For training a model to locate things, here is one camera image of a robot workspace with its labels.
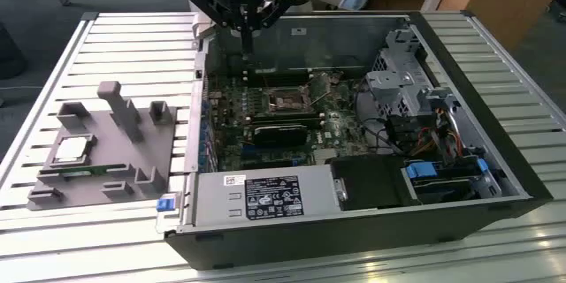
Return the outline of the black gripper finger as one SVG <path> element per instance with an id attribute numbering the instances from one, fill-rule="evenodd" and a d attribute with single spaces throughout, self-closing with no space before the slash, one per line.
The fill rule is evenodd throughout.
<path id="1" fill-rule="evenodd" d="M 287 9 L 297 4 L 298 0 L 250 0 L 250 54 L 254 53 L 253 33 L 271 27 Z"/>
<path id="2" fill-rule="evenodd" d="M 250 0 L 190 0 L 223 28 L 230 28 L 241 36 L 243 56 L 250 54 Z"/>

